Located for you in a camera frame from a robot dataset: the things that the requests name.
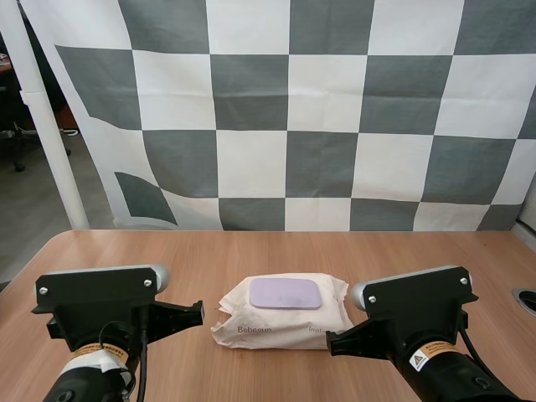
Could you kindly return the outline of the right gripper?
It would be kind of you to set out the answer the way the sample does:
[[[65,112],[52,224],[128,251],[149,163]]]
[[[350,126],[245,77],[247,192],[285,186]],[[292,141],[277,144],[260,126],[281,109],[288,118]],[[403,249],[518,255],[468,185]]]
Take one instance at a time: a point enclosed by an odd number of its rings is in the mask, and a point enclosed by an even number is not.
[[[332,356],[400,360],[430,341],[454,343],[461,328],[468,328],[466,312],[371,317],[345,332],[327,332],[327,348]]]

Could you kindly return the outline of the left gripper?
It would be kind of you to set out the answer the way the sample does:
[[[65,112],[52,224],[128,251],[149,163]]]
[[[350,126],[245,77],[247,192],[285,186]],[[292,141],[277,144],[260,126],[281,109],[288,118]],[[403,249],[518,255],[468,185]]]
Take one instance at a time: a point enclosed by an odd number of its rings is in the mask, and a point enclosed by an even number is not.
[[[72,352],[90,343],[139,352],[143,344],[204,322],[201,301],[190,307],[150,300],[62,301],[47,303],[45,312],[52,316],[50,337],[65,340]]]

